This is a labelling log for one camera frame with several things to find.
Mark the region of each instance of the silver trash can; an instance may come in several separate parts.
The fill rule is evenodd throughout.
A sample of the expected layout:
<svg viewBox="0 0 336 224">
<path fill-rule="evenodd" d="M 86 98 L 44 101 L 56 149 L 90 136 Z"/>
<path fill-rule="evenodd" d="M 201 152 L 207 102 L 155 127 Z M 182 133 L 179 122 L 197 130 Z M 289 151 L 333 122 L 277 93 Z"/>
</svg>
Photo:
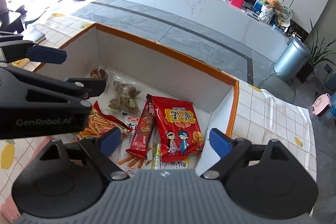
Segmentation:
<svg viewBox="0 0 336 224">
<path fill-rule="evenodd" d="M 310 57 L 311 53 L 308 47 L 297 37 L 291 38 L 287 48 L 274 64 L 274 71 L 292 79 Z"/>
</svg>

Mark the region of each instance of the teddy bear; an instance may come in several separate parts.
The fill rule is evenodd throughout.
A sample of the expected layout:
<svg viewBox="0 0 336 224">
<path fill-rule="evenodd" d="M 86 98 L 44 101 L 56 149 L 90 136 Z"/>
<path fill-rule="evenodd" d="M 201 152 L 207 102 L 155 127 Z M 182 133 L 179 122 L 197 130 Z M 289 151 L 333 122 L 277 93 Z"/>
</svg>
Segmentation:
<svg viewBox="0 0 336 224">
<path fill-rule="evenodd" d="M 276 12 L 277 14 L 282 10 L 278 0 L 264 0 L 264 5 L 261 7 L 261 13 L 259 20 L 269 24 L 272 16 Z"/>
</svg>

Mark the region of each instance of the cartoon girl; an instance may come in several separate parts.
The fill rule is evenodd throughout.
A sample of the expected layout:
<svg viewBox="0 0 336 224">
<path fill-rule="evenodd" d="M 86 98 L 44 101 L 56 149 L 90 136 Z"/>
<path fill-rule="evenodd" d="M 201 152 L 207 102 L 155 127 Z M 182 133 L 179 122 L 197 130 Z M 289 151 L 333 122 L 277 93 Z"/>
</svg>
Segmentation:
<svg viewBox="0 0 336 224">
<path fill-rule="evenodd" d="M 188 133 L 185 130 L 180 130 L 178 132 L 178 137 L 181 139 L 180 151 L 181 154 L 184 154 L 189 146 L 187 138 L 189 138 Z"/>
<path fill-rule="evenodd" d="M 167 131 L 167 138 L 168 138 L 168 152 L 170 154 L 174 154 L 177 150 L 177 145 L 175 143 L 175 134 L 172 131 Z"/>
</svg>

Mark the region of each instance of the pink storage box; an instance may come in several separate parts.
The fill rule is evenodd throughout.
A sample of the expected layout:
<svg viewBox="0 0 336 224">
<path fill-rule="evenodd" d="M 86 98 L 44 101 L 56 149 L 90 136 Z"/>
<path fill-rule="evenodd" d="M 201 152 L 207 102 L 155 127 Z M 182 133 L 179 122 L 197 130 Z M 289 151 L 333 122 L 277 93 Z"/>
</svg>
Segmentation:
<svg viewBox="0 0 336 224">
<path fill-rule="evenodd" d="M 241 8 L 243 6 L 244 0 L 231 0 L 231 5 Z"/>
</svg>

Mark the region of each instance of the wall socket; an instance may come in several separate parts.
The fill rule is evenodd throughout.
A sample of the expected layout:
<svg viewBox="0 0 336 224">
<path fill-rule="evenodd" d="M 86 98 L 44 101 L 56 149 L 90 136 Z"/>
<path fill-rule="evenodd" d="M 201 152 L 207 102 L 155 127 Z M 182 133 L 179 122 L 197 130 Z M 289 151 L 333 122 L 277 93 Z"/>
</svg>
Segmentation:
<svg viewBox="0 0 336 224">
<path fill-rule="evenodd" d="M 325 66 L 324 66 L 324 69 L 325 69 L 325 71 L 329 74 L 329 73 L 331 73 L 332 71 L 333 71 L 333 69 L 328 65 L 328 64 L 326 64 Z"/>
</svg>

